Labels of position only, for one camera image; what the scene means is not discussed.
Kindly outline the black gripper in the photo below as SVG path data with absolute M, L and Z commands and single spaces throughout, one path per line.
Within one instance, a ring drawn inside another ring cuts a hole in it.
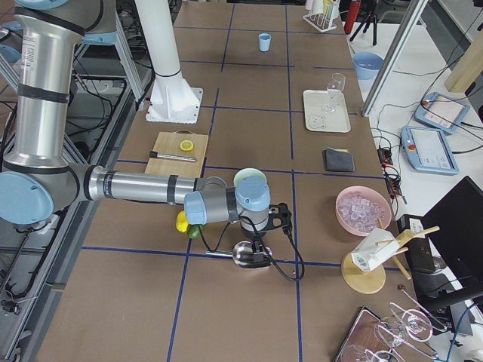
M 263 230 L 267 226 L 269 218 L 250 219 L 248 216 L 240 216 L 240 226 L 243 234 L 253 247 L 253 260 L 255 268 L 268 267 L 271 265 L 271 254 L 263 248 L 263 236 L 266 234 Z

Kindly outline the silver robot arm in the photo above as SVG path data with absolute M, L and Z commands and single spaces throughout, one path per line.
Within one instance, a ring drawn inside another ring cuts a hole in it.
M 180 204 L 190 226 L 241 225 L 248 240 L 232 252 L 240 267 L 274 263 L 263 243 L 273 218 L 269 187 L 261 176 L 246 176 L 228 187 L 217 177 L 122 173 L 63 159 L 75 47 L 89 32 L 114 27 L 114 6 L 105 1 L 19 1 L 15 16 L 23 27 L 22 66 L 16 139 L 2 160 L 2 219 L 29 225 L 70 204 L 102 198 Z

